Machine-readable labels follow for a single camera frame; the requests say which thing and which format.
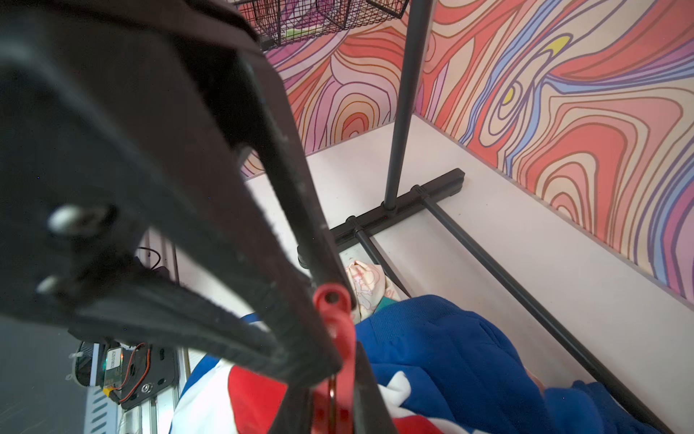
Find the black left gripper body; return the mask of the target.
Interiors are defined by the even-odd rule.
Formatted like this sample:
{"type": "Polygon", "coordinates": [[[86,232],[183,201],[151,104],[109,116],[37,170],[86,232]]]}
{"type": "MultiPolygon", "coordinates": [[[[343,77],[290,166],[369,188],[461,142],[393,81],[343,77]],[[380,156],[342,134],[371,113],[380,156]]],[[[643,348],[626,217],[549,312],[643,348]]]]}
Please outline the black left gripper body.
{"type": "Polygon", "coordinates": [[[1,5],[1,312],[52,326],[173,326],[173,282],[137,265],[150,166],[127,61],[175,34],[175,1],[1,5]]]}

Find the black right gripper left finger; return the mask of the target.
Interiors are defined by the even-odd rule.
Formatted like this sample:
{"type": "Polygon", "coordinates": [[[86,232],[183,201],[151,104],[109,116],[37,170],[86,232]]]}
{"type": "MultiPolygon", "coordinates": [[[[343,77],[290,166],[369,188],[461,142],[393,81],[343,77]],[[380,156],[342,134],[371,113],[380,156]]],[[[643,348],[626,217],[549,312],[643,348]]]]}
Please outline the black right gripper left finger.
{"type": "Polygon", "coordinates": [[[313,423],[313,391],[289,387],[268,434],[310,434],[313,423]]]}

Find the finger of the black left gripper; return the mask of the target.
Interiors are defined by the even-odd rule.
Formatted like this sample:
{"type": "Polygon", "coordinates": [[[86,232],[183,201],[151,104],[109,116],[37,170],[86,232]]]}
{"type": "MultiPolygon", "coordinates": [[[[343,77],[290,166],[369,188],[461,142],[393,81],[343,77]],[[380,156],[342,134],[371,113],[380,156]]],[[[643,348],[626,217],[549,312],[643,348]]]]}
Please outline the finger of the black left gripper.
{"type": "MultiPolygon", "coordinates": [[[[146,230],[157,229],[211,273],[184,247],[184,241],[193,235],[198,218],[192,201],[176,187],[176,179],[183,170],[171,150],[172,139],[164,135],[163,99],[167,85],[166,79],[163,84],[127,90],[137,103],[131,114],[118,113],[113,102],[109,102],[107,108],[116,117],[117,129],[127,135],[130,144],[137,149],[137,162],[152,169],[146,177],[144,196],[137,201],[137,207],[146,217],[146,230]]],[[[274,303],[267,291],[248,298],[215,278],[255,310],[264,322],[263,329],[246,325],[220,303],[175,283],[179,290],[173,297],[173,305],[179,311],[176,325],[74,327],[87,327],[126,340],[193,347],[287,384],[309,387],[329,376],[333,364],[329,350],[331,339],[311,298],[274,303]]]]}
{"type": "Polygon", "coordinates": [[[198,218],[186,251],[248,298],[345,285],[284,84],[245,20],[221,1],[166,1],[162,20],[164,135],[198,218]]]}

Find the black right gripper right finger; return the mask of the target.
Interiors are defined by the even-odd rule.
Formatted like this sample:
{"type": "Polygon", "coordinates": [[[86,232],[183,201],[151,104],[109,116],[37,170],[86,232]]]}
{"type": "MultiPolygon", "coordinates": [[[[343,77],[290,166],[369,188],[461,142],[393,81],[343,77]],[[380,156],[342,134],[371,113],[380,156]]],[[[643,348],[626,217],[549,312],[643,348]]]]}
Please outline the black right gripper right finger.
{"type": "Polygon", "coordinates": [[[361,343],[356,345],[354,374],[354,433],[397,434],[361,343]]]}

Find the red clothespin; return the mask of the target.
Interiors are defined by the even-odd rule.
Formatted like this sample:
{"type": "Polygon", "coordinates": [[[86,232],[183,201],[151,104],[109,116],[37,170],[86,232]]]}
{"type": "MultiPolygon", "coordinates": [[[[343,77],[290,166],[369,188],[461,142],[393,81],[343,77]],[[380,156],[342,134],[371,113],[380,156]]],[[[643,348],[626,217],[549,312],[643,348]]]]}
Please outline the red clothespin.
{"type": "Polygon", "coordinates": [[[354,431],[356,333],[348,290],[325,284],[314,294],[314,307],[331,339],[329,376],[313,390],[313,433],[354,431]]]}

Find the blue red white jacket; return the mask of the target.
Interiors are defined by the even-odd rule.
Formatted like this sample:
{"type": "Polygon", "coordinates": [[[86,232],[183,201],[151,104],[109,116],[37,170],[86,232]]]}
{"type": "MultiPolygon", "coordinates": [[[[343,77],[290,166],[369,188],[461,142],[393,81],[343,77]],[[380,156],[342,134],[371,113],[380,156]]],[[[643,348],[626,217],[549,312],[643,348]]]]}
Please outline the blue red white jacket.
{"type": "MultiPolygon", "coordinates": [[[[356,326],[401,433],[649,433],[600,383],[542,389],[508,337],[444,298],[378,310],[356,326]]],[[[265,433],[287,388],[213,356],[193,370],[174,433],[265,433]]]]}

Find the pink patterned kids jacket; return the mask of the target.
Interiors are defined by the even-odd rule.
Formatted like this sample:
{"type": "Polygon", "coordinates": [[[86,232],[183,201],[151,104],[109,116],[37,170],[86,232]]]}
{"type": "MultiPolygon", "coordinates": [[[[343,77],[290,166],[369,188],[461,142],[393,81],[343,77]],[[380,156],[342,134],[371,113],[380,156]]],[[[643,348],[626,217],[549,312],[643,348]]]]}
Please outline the pink patterned kids jacket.
{"type": "Polygon", "coordinates": [[[352,311],[354,324],[401,301],[399,287],[386,276],[381,265],[354,260],[347,266],[346,273],[358,302],[352,311]]]}

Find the black clothes rack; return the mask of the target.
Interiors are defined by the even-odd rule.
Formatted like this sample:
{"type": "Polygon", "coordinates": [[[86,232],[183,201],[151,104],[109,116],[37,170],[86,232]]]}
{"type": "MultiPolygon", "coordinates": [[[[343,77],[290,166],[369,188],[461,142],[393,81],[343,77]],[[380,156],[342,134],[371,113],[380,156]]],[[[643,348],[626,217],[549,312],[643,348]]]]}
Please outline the black clothes rack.
{"type": "Polygon", "coordinates": [[[399,284],[401,281],[396,271],[370,237],[405,221],[415,213],[428,211],[588,374],[605,386],[611,397],[626,412],[658,432],[670,432],[670,428],[645,403],[439,205],[440,200],[461,191],[464,184],[463,171],[451,170],[424,186],[416,184],[404,195],[399,193],[417,87],[428,48],[429,23],[434,9],[432,1],[409,1],[402,9],[408,15],[408,24],[384,200],[378,207],[359,216],[351,216],[332,229],[339,251],[360,244],[368,256],[383,267],[386,275],[399,284]]]}

